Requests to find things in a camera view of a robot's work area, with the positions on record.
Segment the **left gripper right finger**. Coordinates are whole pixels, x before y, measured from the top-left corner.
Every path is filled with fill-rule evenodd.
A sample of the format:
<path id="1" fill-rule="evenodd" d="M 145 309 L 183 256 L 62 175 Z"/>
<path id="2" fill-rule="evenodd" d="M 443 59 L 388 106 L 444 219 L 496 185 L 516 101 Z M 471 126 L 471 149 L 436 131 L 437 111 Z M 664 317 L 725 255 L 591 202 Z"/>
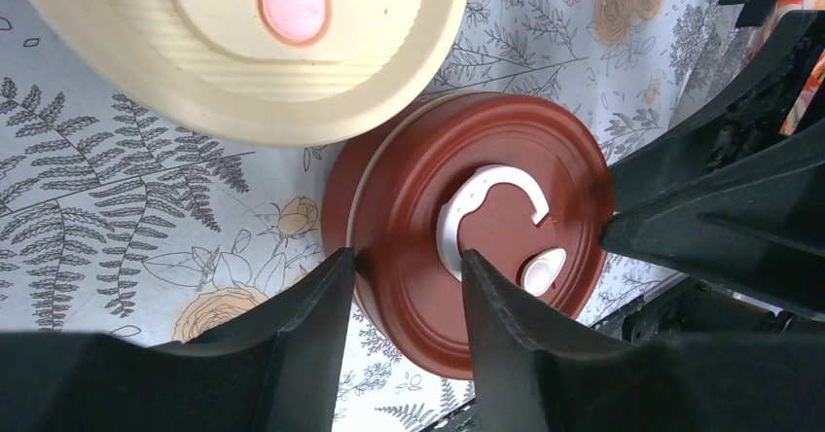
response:
<path id="1" fill-rule="evenodd" d="M 483 431 L 820 431 L 824 337 L 697 333 L 633 344 L 540 302 L 475 250 L 462 298 Z"/>

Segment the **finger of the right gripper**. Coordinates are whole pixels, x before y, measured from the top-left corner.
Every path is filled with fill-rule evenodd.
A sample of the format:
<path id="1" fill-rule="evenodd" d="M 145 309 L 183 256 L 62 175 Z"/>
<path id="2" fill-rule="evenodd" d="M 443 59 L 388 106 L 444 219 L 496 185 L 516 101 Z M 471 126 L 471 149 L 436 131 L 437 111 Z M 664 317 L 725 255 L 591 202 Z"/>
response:
<path id="1" fill-rule="evenodd" d="M 809 318 L 824 314 L 824 117 L 790 136 L 758 110 L 754 58 L 685 121 L 610 168 L 603 249 Z"/>

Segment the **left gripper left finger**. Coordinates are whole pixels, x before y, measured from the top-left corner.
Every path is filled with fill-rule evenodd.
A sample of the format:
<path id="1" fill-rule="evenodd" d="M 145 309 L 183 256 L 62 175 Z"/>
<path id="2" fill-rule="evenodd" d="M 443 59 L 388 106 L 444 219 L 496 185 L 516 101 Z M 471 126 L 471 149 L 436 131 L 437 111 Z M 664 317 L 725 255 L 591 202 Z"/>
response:
<path id="1" fill-rule="evenodd" d="M 5 431 L 328 431 L 355 279 L 342 248 L 188 342 L 102 333 L 1 337 Z"/>

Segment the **red round lid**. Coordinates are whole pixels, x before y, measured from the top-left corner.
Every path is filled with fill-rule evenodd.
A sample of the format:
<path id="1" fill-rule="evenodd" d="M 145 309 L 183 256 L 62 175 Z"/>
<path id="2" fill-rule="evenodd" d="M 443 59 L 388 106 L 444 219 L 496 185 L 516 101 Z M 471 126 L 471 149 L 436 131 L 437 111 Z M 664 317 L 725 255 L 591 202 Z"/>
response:
<path id="1" fill-rule="evenodd" d="M 547 212 L 512 178 L 484 187 L 453 230 L 542 303 L 576 317 L 606 259 L 599 233 L 612 216 L 607 164 L 586 126 L 551 101 L 462 92 L 420 110 L 381 142 L 350 208 L 346 247 L 357 255 L 356 300 L 421 369 L 472 377 L 462 289 L 438 254 L 437 221 L 487 166 L 536 181 Z"/>

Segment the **steel bowl red band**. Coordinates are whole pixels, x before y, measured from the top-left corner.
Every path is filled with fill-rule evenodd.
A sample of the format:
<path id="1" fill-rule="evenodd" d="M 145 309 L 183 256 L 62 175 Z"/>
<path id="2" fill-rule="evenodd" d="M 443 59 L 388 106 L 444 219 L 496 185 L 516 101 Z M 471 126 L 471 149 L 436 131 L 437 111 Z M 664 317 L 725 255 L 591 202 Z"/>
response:
<path id="1" fill-rule="evenodd" d="M 360 179 L 378 146 L 398 125 L 420 110 L 427 111 L 439 102 L 462 92 L 422 95 L 382 125 L 347 140 L 331 169 L 321 206 L 321 240 L 326 256 L 346 247 L 349 212 Z"/>

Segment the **cream round lid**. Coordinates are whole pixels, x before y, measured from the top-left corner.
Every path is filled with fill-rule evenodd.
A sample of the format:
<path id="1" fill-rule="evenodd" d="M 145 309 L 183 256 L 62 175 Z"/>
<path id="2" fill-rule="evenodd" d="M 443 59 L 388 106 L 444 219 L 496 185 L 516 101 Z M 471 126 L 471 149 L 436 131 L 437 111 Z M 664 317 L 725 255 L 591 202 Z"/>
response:
<path id="1" fill-rule="evenodd" d="M 467 0 L 28 0 L 94 72 L 165 118 L 262 146 L 369 131 L 445 60 Z"/>

